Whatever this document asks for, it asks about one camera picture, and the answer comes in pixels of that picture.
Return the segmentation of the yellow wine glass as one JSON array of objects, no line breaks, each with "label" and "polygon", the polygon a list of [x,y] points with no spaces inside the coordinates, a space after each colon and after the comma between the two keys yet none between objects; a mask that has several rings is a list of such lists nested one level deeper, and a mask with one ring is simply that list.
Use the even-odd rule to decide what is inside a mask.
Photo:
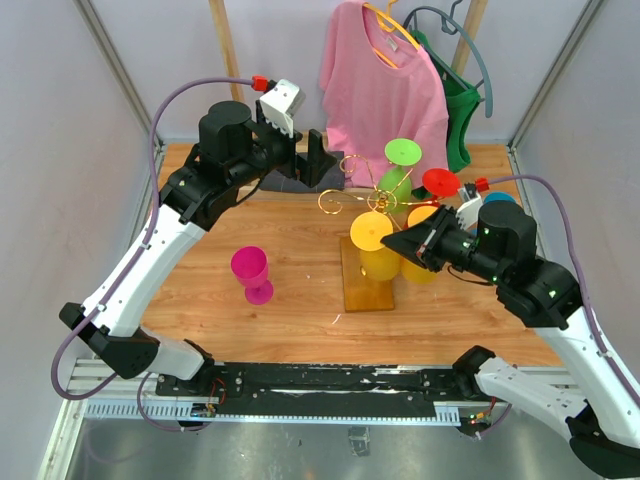
[{"label": "yellow wine glass", "polygon": [[[416,206],[409,213],[405,223],[405,228],[408,229],[409,227],[413,227],[421,221],[424,221],[436,211],[437,207],[433,205]],[[436,278],[436,274],[434,272],[419,267],[409,260],[402,261],[401,273],[407,281],[419,285],[431,283]]]},{"label": "yellow wine glass", "polygon": [[382,238],[393,232],[392,221],[376,211],[362,213],[352,222],[350,239],[358,249],[367,278],[390,281],[399,273],[399,255],[382,244]]}]

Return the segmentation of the yellow wine glass front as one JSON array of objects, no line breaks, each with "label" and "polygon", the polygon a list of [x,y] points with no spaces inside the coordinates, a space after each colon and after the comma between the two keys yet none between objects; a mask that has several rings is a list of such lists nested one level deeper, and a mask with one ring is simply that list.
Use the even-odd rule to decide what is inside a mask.
[{"label": "yellow wine glass front", "polygon": [[392,221],[376,211],[362,213],[352,222],[350,239],[358,249],[367,278],[390,281],[399,273],[399,255],[382,244],[382,238],[393,232]]}]

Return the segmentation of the blue wine glass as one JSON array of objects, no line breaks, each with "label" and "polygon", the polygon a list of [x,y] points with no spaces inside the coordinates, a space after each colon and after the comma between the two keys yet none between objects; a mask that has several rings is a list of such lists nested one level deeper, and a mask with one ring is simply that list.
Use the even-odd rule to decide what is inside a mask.
[{"label": "blue wine glass", "polygon": [[511,196],[508,193],[500,192],[500,191],[489,193],[484,198],[484,203],[485,204],[488,204],[488,203],[491,203],[491,202],[498,202],[498,201],[516,203],[516,199],[513,196]]}]

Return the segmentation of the magenta wine glass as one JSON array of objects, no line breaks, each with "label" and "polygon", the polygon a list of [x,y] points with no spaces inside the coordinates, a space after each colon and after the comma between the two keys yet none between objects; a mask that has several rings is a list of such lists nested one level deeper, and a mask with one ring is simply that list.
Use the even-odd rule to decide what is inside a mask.
[{"label": "magenta wine glass", "polygon": [[237,281],[244,287],[246,300],[252,305],[268,303],[274,294],[269,280],[269,265],[265,251],[257,246],[237,250],[230,267]]}]

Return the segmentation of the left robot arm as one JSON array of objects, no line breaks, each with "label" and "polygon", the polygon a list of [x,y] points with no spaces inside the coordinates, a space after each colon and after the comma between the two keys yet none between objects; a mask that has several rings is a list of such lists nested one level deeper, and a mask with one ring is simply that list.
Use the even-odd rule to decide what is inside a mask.
[{"label": "left robot arm", "polygon": [[306,151],[297,152],[301,133],[279,129],[264,107],[237,101],[211,106],[198,129],[198,142],[161,188],[158,211],[135,244],[89,298],[68,302],[59,313],[117,376],[168,374],[195,396],[212,388],[214,371],[204,365],[205,353],[197,345],[142,328],[151,299],[191,247],[242,202],[242,187],[260,183],[272,171],[315,187],[343,157],[326,151],[316,130],[306,136]]}]

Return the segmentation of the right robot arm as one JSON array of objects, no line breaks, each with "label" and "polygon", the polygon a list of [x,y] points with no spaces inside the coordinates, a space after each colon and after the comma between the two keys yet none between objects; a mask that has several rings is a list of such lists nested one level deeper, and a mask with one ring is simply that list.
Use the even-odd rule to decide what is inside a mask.
[{"label": "right robot arm", "polygon": [[438,272],[450,265],[492,283],[498,301],[562,360],[580,392],[528,377],[475,346],[454,364],[455,392],[504,400],[558,433],[574,455],[607,479],[639,475],[639,385],[608,347],[574,274],[536,252],[537,224],[517,204],[480,207],[477,233],[441,206],[416,225],[382,238],[412,264]]}]

